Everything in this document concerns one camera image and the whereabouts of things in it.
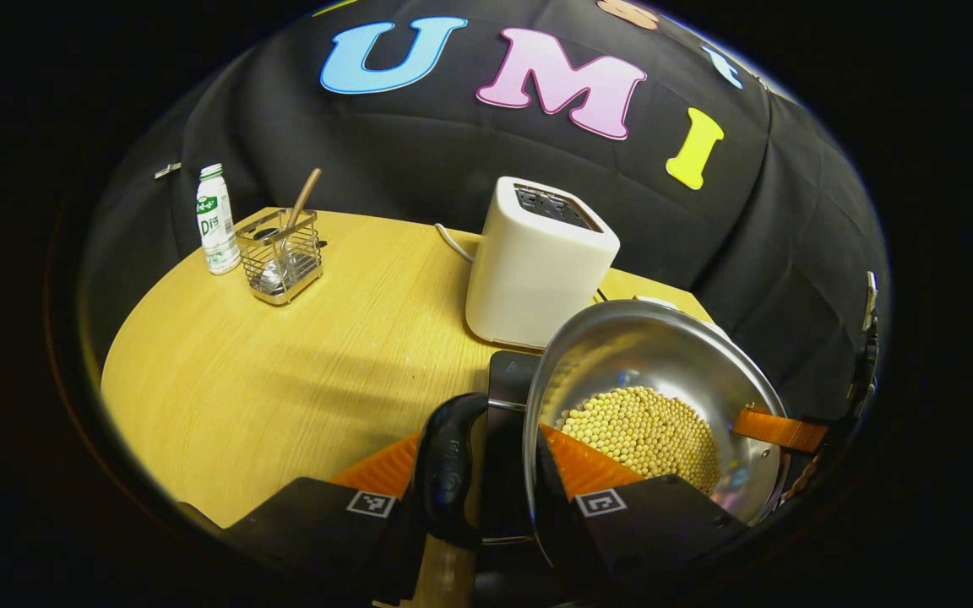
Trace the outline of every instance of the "letter m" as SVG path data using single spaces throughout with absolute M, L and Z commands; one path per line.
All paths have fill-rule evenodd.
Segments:
M 514 27 L 502 30 L 502 35 L 509 39 L 509 54 L 494 84 L 476 91 L 479 100 L 503 107 L 528 107 L 532 99 L 525 93 L 525 82 L 533 76 L 547 114 L 557 114 L 587 91 L 584 104 L 568 113 L 570 119 L 605 138 L 625 139 L 629 135 L 625 114 L 633 89 L 648 78 L 644 70 L 610 55 L 573 69 L 553 35 Z

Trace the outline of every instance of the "wooden table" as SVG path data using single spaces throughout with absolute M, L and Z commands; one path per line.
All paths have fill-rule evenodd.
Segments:
M 242 269 L 213 276 L 199 249 L 134 308 L 105 362 L 124 442 L 220 527 L 297 477 L 328 480 L 420 430 L 449 397 L 486 392 L 503 348 L 465 326 L 471 265 L 435 227 L 331 211 L 316 227 L 323 276 L 286 307 L 252 296 Z M 452 236 L 475 254 L 478 235 Z M 602 291 L 711 320 L 692 294 L 621 270 Z

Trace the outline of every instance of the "yellow beans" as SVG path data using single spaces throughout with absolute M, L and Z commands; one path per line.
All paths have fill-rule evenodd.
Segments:
M 646 478 L 676 474 L 706 494 L 719 481 L 719 450 L 707 421 L 652 388 L 592 395 L 563 410 L 555 427 Z

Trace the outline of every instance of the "blue letter u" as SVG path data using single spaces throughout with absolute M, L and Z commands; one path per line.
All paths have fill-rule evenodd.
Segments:
M 366 69 L 367 55 L 378 36 L 393 23 L 362 24 L 333 38 L 336 47 L 321 68 L 321 85 L 335 93 L 381 93 L 408 86 L 426 76 L 437 64 L 449 32 L 468 24 L 460 17 L 424 17 L 412 22 L 418 30 L 405 62 L 391 69 Z

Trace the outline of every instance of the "wire basket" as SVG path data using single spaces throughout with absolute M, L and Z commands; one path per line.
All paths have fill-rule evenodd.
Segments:
M 313 227 L 318 215 L 304 210 L 294 226 L 281 230 L 290 214 L 290 209 L 279 209 L 235 232 L 251 292 L 278 306 L 321 276 L 318 231 Z

